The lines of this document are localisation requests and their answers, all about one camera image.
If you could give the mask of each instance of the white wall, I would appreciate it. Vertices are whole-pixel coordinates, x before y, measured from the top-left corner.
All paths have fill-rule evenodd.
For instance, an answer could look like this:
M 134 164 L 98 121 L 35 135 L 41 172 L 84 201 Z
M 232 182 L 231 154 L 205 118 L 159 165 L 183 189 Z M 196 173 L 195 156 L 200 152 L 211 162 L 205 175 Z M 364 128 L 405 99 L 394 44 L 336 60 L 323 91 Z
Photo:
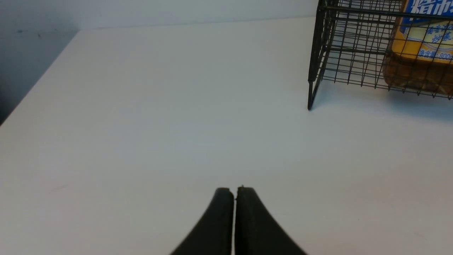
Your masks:
M 317 2 L 0 0 L 0 123 L 78 30 L 313 16 Z
M 315 14 L 318 0 L 4 0 L 0 31 L 53 31 L 280 19 Z

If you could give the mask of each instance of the product label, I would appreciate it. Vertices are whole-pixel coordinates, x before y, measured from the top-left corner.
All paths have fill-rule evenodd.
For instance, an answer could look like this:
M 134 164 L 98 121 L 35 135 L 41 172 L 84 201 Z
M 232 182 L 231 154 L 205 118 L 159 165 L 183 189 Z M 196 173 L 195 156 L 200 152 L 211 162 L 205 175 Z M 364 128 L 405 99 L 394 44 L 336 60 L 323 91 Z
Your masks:
M 407 0 L 404 10 L 406 13 L 450 16 L 453 20 L 453 0 Z M 453 21 L 402 18 L 392 51 L 405 58 L 450 63 L 453 59 Z

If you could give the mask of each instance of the wire mesh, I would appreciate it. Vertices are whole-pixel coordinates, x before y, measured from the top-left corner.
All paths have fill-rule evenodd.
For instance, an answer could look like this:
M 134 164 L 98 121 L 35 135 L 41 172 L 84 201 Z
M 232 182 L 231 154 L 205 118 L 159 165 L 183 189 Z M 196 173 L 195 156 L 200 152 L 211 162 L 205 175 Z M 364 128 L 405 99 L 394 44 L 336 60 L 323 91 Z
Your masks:
M 414 0 L 417 4 L 440 0 Z M 451 0 L 443 0 L 451 6 Z M 357 84 L 400 92 L 448 98 L 453 96 L 453 19 L 447 16 L 408 14 L 400 11 L 401 0 L 323 0 L 320 1 L 314 41 L 321 46 L 312 52 L 309 78 Z M 410 24 L 401 21 L 410 20 Z M 395 37 L 396 29 L 405 29 L 406 37 Z M 424 32 L 423 40 L 411 34 Z M 402 40 L 402 51 L 392 45 Z M 417 42 L 417 52 L 409 52 Z M 422 45 L 431 50 L 425 51 Z

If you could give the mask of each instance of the black rubber pad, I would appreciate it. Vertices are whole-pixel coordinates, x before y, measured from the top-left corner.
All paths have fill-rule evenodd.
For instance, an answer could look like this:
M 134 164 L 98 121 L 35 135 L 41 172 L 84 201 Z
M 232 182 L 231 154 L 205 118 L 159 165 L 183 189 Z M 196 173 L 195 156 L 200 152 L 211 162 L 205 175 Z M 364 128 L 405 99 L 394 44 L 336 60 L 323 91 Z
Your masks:
M 272 218 L 253 188 L 239 187 L 236 255 L 306 255 Z
M 234 197 L 218 188 L 201 219 L 172 255 L 230 255 Z

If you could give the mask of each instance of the metal wire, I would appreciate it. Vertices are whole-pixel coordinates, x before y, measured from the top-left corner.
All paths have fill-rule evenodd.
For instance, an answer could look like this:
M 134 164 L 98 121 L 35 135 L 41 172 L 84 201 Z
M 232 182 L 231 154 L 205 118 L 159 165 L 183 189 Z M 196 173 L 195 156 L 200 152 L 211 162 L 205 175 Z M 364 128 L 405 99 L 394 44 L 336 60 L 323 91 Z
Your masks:
M 439 91 L 439 81 L 445 80 L 445 75 L 453 70 L 453 56 L 442 57 L 443 65 L 435 63 L 439 59 L 438 52 L 440 47 L 445 45 L 446 35 L 453 35 L 453 19 L 446 16 L 407 14 L 401 12 L 401 0 L 320 0 L 317 13 L 317 26 L 315 27 L 313 38 L 312 58 L 309 72 L 310 93 L 308 108 L 313 104 L 316 90 L 321 80 L 357 84 L 372 88 L 383 88 L 392 91 L 417 93 L 418 95 L 429 95 L 434 98 L 448 98 L 453 96 L 453 87 L 443 87 L 442 93 Z M 422 25 L 414 24 L 416 19 L 429 18 L 429 24 L 424 24 L 425 28 L 430 27 L 436 22 L 448 21 L 445 28 L 440 28 L 443 36 L 438 42 L 430 42 L 430 45 L 437 49 L 431 53 L 434 55 L 432 60 L 423 61 L 424 79 L 420 81 L 411 77 L 420 71 L 419 55 L 422 54 L 421 43 L 419 53 L 401 53 L 401 57 L 412 57 L 414 61 L 409 65 L 411 70 L 409 75 L 401 73 L 395 66 L 391 83 L 385 82 L 383 69 L 389 67 L 385 58 L 392 57 L 389 44 L 395 42 L 394 28 L 398 18 L 410 17 L 412 23 L 405 25 L 408 34 L 412 29 L 420 28 Z M 405 39 L 403 48 L 406 47 L 409 39 Z M 432 74 L 439 77 L 433 81 Z M 395 86 L 395 83 L 402 83 L 402 86 Z

